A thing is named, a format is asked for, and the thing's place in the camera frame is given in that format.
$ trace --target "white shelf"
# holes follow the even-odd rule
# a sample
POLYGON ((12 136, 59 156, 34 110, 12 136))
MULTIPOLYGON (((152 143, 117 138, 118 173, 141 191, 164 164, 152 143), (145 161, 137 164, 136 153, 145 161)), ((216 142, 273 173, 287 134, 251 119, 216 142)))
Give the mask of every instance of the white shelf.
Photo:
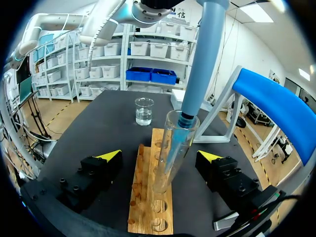
POLYGON ((175 36, 175 35, 169 35, 164 33, 152 33, 152 32, 130 32, 130 36, 152 36, 152 37, 164 37, 164 38, 171 38, 175 40, 183 40, 188 42, 196 43, 197 41, 195 39, 185 39, 181 36, 175 36))
POLYGON ((39 99, 49 99, 49 96, 48 95, 46 95, 46 96, 39 95, 38 98, 39 99))
POLYGON ((57 49, 57 50, 51 51, 50 53, 47 53, 47 54, 46 54, 46 57, 49 56, 49 55, 52 55, 53 53, 57 53, 57 52, 59 52, 59 51, 62 51, 62 50, 66 50, 66 47, 59 48, 59 49, 57 49))
POLYGON ((53 70, 53 69, 56 69, 56 68, 61 68, 61 67, 64 67, 66 66, 67 63, 63 63, 63 64, 59 64, 59 65, 56 65, 54 67, 51 67, 51 68, 47 68, 45 69, 43 72, 47 72, 47 71, 50 71, 50 70, 53 70))
POLYGON ((69 81, 71 81, 72 79, 67 80, 67 78, 60 78, 57 81, 54 82, 49 82, 47 85, 59 85, 59 84, 68 84, 69 81))
POLYGON ((174 59, 170 59, 170 58, 154 58, 154 57, 150 57, 150 56, 133 56, 133 55, 128 55, 127 58, 128 59, 155 60, 155 61, 163 61, 163 62, 168 62, 168 63, 177 63, 177 64, 192 66, 192 64, 190 62, 174 60, 174 59))
POLYGON ((80 96, 79 96, 79 99, 80 99, 80 100, 94 100, 95 97, 92 97, 92 96, 82 96, 82 95, 80 95, 80 96))
POLYGON ((70 100, 71 96, 70 93, 68 92, 66 95, 57 95, 57 96, 51 96, 52 99, 57 99, 57 100, 70 100))
POLYGON ((169 87, 174 87, 174 88, 185 88, 186 86, 184 84, 167 84, 167 83, 159 83, 159 82, 152 82, 152 81, 141 81, 141 80, 126 80, 126 82, 131 82, 131 83, 140 83, 140 84, 151 84, 151 85, 160 85, 160 86, 169 86, 169 87))
POLYGON ((107 81, 107 82, 120 82, 121 78, 86 78, 86 79, 76 79, 76 82, 89 82, 89 81, 107 81))
MULTIPOLYGON (((113 55, 113 56, 102 56, 102 57, 93 57, 92 60, 104 60, 104 59, 120 59, 122 56, 121 55, 113 55)), ((75 60, 75 63, 82 63, 82 62, 87 62, 88 59, 87 58, 83 58, 83 59, 78 59, 75 60)))

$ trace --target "black device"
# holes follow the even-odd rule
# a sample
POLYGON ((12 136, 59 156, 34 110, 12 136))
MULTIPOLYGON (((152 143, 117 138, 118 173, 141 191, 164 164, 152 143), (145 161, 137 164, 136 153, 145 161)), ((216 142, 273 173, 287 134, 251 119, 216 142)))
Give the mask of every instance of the black device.
POLYGON ((269 217, 277 204, 257 212, 264 205, 285 196, 270 185, 259 190, 259 180, 250 178, 237 167, 238 162, 231 157, 210 160, 197 152, 196 168, 212 192, 218 192, 230 210, 238 217, 229 230, 219 236, 243 236, 256 232, 269 225, 269 217))

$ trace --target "black cable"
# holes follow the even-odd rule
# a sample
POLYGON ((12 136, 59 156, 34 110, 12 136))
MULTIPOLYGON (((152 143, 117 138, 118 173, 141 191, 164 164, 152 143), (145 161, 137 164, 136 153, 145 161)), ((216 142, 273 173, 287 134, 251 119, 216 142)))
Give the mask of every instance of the black cable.
POLYGON ((39 119, 40 119, 40 120, 41 120, 41 122, 42 122, 42 123, 46 126, 46 128, 47 128, 49 131, 51 131, 52 133, 62 135, 62 133, 58 133, 58 132, 54 132, 54 131, 50 130, 50 128, 48 127, 48 125, 46 125, 46 123, 45 123, 45 122, 43 121, 43 119, 41 118, 39 105, 37 104, 36 100, 34 100, 34 102, 35 102, 35 104, 36 104, 36 106, 37 106, 37 110, 38 110, 38 112, 39 112, 39 119))
POLYGON ((259 213, 261 213, 262 211, 266 210, 267 208, 271 207, 271 206, 274 206, 276 204, 279 204, 280 202, 283 202, 285 200, 289 200, 289 199, 296 199, 296 200, 299 200, 301 197, 301 195, 289 195, 289 196, 285 196, 285 197, 280 197, 278 198, 277 200, 275 201, 272 201, 262 207, 260 207, 258 210, 256 210, 254 213, 252 213, 251 215, 251 218, 255 217, 256 215, 258 215, 259 213))

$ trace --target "metal shelving unit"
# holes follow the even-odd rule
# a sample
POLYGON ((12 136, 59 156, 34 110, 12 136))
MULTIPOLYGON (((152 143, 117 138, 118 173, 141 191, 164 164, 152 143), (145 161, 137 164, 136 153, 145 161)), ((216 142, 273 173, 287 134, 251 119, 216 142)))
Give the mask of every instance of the metal shelving unit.
MULTIPOLYGON (((71 47, 73 47, 73 39, 70 37, 70 33, 67 33, 66 36, 65 36, 65 40, 66 40, 66 46, 65 47, 62 47, 62 48, 59 48, 59 49, 56 49, 56 50, 53 50, 52 52, 49 52, 47 53, 47 46, 45 45, 45 49, 44 49, 44 63, 45 65, 47 66, 47 57, 55 54, 55 53, 60 53, 62 51, 64 51, 66 54, 66 63, 64 64, 59 64, 59 65, 56 65, 54 67, 51 67, 51 68, 46 68, 45 70, 42 70, 40 73, 45 75, 45 83, 44 84, 34 84, 35 88, 39 88, 39 87, 43 87, 45 86, 46 89, 47 89, 47 93, 48 93, 48 96, 40 96, 38 95, 38 98, 42 98, 42 99, 49 99, 49 100, 52 100, 52 99, 64 99, 64 100, 71 100, 71 102, 74 101, 74 98, 76 97, 76 94, 74 94, 74 90, 75 90, 75 87, 74 87, 74 73, 72 71, 72 69, 70 68, 72 63, 70 62, 69 60, 69 50, 71 50, 71 47), (54 82, 49 82, 48 81, 48 76, 47 74, 49 74, 50 71, 54 71, 58 68, 65 68, 65 73, 66 75, 62 75, 62 78, 60 78, 59 80, 57 81, 54 81, 54 82), (63 96, 52 96, 51 93, 50 93, 50 90, 49 90, 49 86, 51 85, 58 85, 58 84, 67 84, 68 85, 68 89, 69 89, 69 92, 66 94, 66 95, 63 95, 63 96)), ((33 63, 33 70, 35 72, 35 65, 37 62, 39 62, 40 60, 43 60, 43 59, 39 59, 38 61, 34 62, 33 63)))
POLYGON ((123 74, 123 84, 124 84, 124 90, 127 90, 127 84, 128 83, 137 83, 137 84, 150 84, 150 85, 157 85, 163 88, 177 88, 177 89, 185 89, 187 86, 187 82, 189 79, 189 75, 187 73, 187 68, 188 66, 192 66, 192 59, 190 58, 188 61, 180 61, 180 60, 174 60, 170 58, 155 58, 151 56, 134 56, 134 55, 127 55, 127 49, 129 47, 129 42, 131 41, 132 38, 144 38, 145 40, 148 39, 156 39, 156 40, 172 40, 172 41, 188 41, 190 43, 190 50, 189 52, 192 53, 193 47, 196 44, 195 39, 185 39, 184 37, 181 36, 176 36, 176 35, 169 35, 166 33, 151 33, 151 32, 132 32, 135 29, 134 26, 132 25, 127 25, 126 27, 126 36, 125 36, 125 50, 124 50, 124 74, 123 74), (126 70, 130 68, 130 65, 132 64, 133 60, 153 60, 153 61, 161 61, 161 62, 166 62, 166 63, 174 63, 178 65, 184 65, 185 70, 184 70, 184 78, 180 79, 183 83, 182 84, 165 84, 165 83, 157 83, 157 82, 152 82, 152 81, 136 81, 136 80, 127 80, 126 79, 126 70))

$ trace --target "cable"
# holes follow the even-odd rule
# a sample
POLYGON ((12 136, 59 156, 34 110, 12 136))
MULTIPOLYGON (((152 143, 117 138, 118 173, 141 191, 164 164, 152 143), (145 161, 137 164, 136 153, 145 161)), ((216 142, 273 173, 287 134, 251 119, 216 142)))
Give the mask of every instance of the cable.
POLYGON ((289 196, 285 196, 285 197, 280 197, 277 200, 272 201, 272 202, 270 202, 270 203, 258 208, 258 210, 256 210, 254 213, 251 214, 252 215, 251 218, 255 217, 258 213, 261 213, 261 212, 265 211, 267 208, 269 208, 271 206, 274 206, 276 204, 279 204, 280 202, 283 202, 285 200, 290 200, 290 199, 299 200, 300 197, 301 197, 301 195, 289 195, 289 196))
POLYGON ((94 45, 97 41, 97 38, 99 36, 99 33, 102 31, 103 27, 105 26, 105 24, 110 20, 110 18, 119 10, 119 8, 125 3, 126 0, 121 0, 120 3, 116 6, 116 8, 114 8, 114 10, 109 14, 109 16, 107 16, 102 24, 100 25, 100 27, 98 28, 98 30, 96 31, 96 33, 93 36, 93 40, 91 42, 90 48, 89 48, 89 53, 88 53, 88 70, 91 70, 91 61, 92 61, 92 53, 93 53, 93 48, 94 45))

